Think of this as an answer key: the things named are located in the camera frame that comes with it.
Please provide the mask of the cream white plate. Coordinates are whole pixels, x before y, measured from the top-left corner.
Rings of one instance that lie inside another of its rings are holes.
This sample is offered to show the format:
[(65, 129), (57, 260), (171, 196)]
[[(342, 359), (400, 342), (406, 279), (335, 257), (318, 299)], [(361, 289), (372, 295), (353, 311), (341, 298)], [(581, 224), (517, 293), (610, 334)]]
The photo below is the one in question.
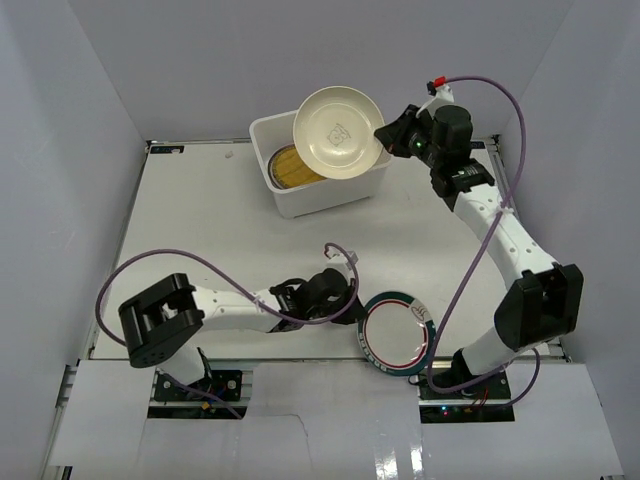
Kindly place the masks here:
[(383, 115), (369, 96), (351, 87), (330, 86), (299, 106), (293, 142), (301, 160), (316, 174), (348, 180), (378, 162), (382, 145), (374, 132), (383, 125)]

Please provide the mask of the green red rimmed plate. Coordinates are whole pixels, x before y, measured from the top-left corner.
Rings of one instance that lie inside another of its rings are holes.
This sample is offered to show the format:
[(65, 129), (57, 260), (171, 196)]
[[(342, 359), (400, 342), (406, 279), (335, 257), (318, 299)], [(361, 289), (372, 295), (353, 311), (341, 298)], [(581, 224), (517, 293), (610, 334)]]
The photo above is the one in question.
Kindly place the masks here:
[(384, 374), (407, 377), (426, 365), (436, 327), (426, 306), (413, 295), (385, 291), (364, 306), (357, 339), (366, 360)]

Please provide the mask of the round bamboo woven plate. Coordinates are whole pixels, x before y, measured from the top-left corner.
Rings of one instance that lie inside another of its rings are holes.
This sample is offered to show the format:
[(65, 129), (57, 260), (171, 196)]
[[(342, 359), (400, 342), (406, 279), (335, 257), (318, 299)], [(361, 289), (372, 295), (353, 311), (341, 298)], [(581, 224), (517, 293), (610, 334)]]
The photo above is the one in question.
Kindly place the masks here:
[(270, 163), (274, 183), (281, 189), (291, 189), (324, 180), (301, 159), (295, 147), (276, 153)]

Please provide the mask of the orange sunburst pattern plate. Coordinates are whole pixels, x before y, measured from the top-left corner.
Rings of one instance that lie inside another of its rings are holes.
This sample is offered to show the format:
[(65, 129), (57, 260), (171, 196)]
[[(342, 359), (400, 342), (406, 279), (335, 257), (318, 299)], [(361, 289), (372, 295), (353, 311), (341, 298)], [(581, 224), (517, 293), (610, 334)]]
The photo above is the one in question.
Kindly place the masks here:
[(304, 166), (294, 145), (277, 150), (268, 162), (268, 173), (272, 183), (279, 189), (300, 185), (300, 171)]

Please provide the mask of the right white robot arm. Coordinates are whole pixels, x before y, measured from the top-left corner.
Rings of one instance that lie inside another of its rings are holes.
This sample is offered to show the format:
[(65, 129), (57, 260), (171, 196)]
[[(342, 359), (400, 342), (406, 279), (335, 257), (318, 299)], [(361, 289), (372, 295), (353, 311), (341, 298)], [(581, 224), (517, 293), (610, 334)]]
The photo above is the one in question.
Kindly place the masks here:
[(410, 105), (374, 132), (392, 156), (415, 157), (429, 168), (436, 195), (476, 235), (503, 278), (506, 295), (492, 327), (456, 351), (447, 370), (427, 376), (435, 391), (466, 399), (521, 353), (573, 332), (584, 285), (581, 270), (545, 252), (504, 205), (493, 176), (472, 156), (472, 132), (470, 113), (456, 105), (433, 114)]

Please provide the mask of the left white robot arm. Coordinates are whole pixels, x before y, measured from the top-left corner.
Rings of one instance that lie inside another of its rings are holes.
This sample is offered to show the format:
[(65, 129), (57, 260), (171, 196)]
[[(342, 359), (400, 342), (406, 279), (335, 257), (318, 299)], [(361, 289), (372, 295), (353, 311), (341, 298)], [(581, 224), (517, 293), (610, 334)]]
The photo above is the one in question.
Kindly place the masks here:
[(205, 396), (213, 379), (204, 352), (190, 346), (199, 332), (249, 330), (265, 334), (297, 331), (313, 320), (352, 325), (367, 312), (355, 281), (327, 268), (309, 280), (293, 278), (253, 294), (193, 285), (172, 274), (123, 302), (118, 314), (132, 367), (154, 367), (176, 380), (188, 398)]

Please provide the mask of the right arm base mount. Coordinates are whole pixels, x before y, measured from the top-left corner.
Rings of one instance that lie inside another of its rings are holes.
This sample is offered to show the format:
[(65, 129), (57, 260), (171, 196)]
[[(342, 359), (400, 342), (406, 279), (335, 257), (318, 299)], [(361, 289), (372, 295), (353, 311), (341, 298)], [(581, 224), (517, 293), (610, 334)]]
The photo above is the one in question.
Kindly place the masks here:
[(441, 394), (427, 384), (426, 372), (410, 376), (417, 388), (420, 421), (428, 424), (510, 423), (515, 421), (511, 389), (505, 373), (474, 385), (470, 389)]

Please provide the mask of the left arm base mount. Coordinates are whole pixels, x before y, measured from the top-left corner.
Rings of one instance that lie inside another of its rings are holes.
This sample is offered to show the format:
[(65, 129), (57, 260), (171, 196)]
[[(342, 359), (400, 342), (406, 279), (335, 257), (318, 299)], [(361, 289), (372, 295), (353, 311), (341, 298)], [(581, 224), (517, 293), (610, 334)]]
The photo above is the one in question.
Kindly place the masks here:
[(156, 375), (156, 383), (148, 409), (151, 419), (240, 420), (246, 413), (243, 405), (243, 372), (212, 370), (208, 377), (191, 385), (192, 389), (214, 394), (236, 412), (201, 394), (185, 391), (164, 374)]

